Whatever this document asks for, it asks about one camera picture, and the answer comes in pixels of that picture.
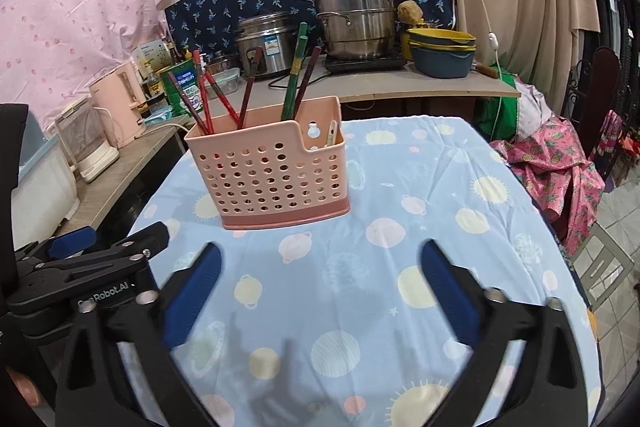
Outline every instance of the screw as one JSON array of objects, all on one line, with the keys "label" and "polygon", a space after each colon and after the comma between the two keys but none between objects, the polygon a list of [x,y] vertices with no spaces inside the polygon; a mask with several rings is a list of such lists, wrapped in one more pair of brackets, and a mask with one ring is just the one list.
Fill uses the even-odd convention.
[{"label": "screw", "polygon": [[136,295],[136,302],[138,304],[151,304],[158,298],[158,292],[156,290],[147,290],[146,292]]},{"label": "screw", "polygon": [[490,290],[485,291],[484,296],[488,298],[490,301],[497,302],[500,304],[507,301],[507,297],[505,297],[504,293],[498,290],[498,288],[491,288]]},{"label": "screw", "polygon": [[546,305],[549,306],[552,310],[562,311],[562,301],[556,297],[549,297],[546,300]]},{"label": "screw", "polygon": [[92,300],[82,301],[78,306],[80,313],[88,313],[95,310],[95,302]]}]

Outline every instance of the wooden handle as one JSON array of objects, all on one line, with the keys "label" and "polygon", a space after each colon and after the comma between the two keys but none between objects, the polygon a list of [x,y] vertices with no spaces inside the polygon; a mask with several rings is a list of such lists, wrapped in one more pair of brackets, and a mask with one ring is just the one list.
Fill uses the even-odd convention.
[{"label": "wooden handle", "polygon": [[489,78],[500,78],[500,73],[494,70],[494,68],[490,68],[484,64],[474,64],[474,67],[478,73],[484,74],[484,76],[488,76]]}]

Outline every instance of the red chopstick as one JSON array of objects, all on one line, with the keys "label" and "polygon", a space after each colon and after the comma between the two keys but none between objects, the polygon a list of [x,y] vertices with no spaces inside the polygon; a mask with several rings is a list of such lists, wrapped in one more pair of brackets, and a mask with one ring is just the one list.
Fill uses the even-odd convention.
[{"label": "red chopstick", "polygon": [[207,100],[207,88],[204,85],[204,78],[200,74],[200,50],[193,51],[193,62],[196,65],[196,78],[198,79],[198,89],[200,89],[200,99],[204,107],[205,125],[209,130],[209,134],[213,134],[213,122],[211,121],[211,112],[209,110],[209,100]]},{"label": "red chopstick", "polygon": [[306,86],[309,85],[311,74],[314,72],[314,68],[316,66],[316,62],[318,61],[318,57],[320,56],[321,51],[322,51],[322,48],[320,46],[316,46],[314,50],[311,52],[311,58],[309,59],[308,65],[306,65],[305,76],[302,77],[302,84],[300,84],[300,87],[298,88],[296,103],[293,106],[293,120],[296,119],[296,115],[298,114],[298,110],[300,108],[300,104],[302,103],[302,99],[305,97]]},{"label": "red chopstick", "polygon": [[246,118],[246,110],[249,107],[249,97],[251,96],[251,90],[254,89],[255,75],[258,73],[258,66],[262,60],[263,50],[258,47],[255,51],[254,60],[251,63],[251,71],[249,72],[249,78],[246,81],[246,87],[244,88],[244,97],[242,97],[242,107],[240,109],[240,121],[238,122],[238,130],[244,128],[244,119]]},{"label": "red chopstick", "polygon": [[184,104],[184,107],[186,107],[187,110],[191,113],[191,116],[193,117],[193,120],[196,121],[196,124],[198,124],[198,127],[200,128],[200,130],[206,135],[209,134],[209,130],[204,125],[204,122],[202,121],[202,118],[199,117],[199,115],[197,114],[196,110],[193,108],[193,105],[191,105],[190,100],[187,98],[187,95],[184,93],[184,91],[180,87],[180,84],[178,84],[178,81],[176,80],[175,75],[173,74],[173,72],[169,71],[168,76],[169,76],[169,79],[171,80],[171,83],[174,84],[175,90],[180,95],[180,99],[182,100],[182,103]]},{"label": "red chopstick", "polygon": [[222,102],[222,105],[225,106],[225,109],[229,113],[229,116],[233,118],[234,122],[236,122],[236,125],[238,125],[240,118],[238,117],[238,114],[236,113],[234,106],[231,105],[231,103],[228,101],[227,97],[220,89],[220,86],[216,83],[215,79],[211,76],[211,73],[209,73],[209,71],[206,71],[206,73],[204,74],[204,77],[207,79],[209,84],[211,84],[211,87],[213,87],[213,90],[216,92],[216,95],[220,99],[220,102]]}]

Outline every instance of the pink plastic basket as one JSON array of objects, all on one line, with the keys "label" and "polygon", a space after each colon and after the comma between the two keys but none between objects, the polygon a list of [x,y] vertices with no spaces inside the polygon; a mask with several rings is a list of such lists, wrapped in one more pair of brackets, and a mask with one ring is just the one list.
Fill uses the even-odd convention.
[{"label": "pink plastic basket", "polygon": [[[203,136],[194,126],[185,137],[227,230],[290,227],[349,212],[338,98],[303,100],[296,120],[281,122],[281,112],[282,105],[249,110],[240,131],[229,115],[219,116],[212,119],[215,134]],[[332,120],[336,145],[324,147]]]}]

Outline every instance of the light blue tablecloth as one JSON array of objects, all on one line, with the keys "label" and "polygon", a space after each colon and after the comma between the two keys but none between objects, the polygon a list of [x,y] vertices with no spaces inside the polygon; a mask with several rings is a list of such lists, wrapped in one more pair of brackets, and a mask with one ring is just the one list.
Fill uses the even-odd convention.
[{"label": "light blue tablecloth", "polygon": [[[353,121],[342,129],[346,216],[226,231],[187,153],[135,223],[134,230],[157,220],[169,227],[169,247],[151,261],[159,282],[189,266],[204,242],[223,249],[220,281],[190,340],[174,351],[221,427],[421,427],[469,354],[416,266],[428,238],[515,301],[564,301],[591,419],[600,376],[585,304],[500,157],[457,118]],[[521,348],[508,352],[479,422],[497,413]],[[140,378],[136,387],[148,415],[161,421]]]}]

